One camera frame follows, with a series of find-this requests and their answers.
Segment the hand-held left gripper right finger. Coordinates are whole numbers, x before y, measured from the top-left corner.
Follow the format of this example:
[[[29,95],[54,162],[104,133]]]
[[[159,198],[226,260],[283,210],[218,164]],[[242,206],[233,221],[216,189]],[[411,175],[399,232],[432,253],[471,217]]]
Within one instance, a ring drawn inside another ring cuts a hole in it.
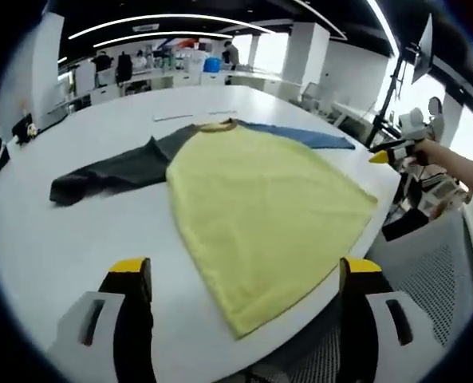
[[[339,382],[419,382],[443,356],[427,313],[367,259],[340,260]]]

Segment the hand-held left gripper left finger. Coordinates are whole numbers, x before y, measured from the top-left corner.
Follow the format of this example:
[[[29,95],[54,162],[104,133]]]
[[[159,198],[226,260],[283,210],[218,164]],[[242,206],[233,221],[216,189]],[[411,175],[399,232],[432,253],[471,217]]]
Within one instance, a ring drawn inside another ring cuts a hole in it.
[[[119,261],[61,317],[47,357],[69,382],[155,382],[148,258]]]

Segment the person's right hand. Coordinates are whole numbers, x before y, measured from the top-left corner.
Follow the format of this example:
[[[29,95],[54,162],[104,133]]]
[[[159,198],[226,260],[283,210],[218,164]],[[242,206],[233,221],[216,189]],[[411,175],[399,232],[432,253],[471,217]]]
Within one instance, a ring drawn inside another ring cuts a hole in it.
[[[424,147],[426,143],[426,140],[417,140],[414,142],[412,153],[409,155],[414,164],[420,166],[427,166],[430,164],[428,150]]]

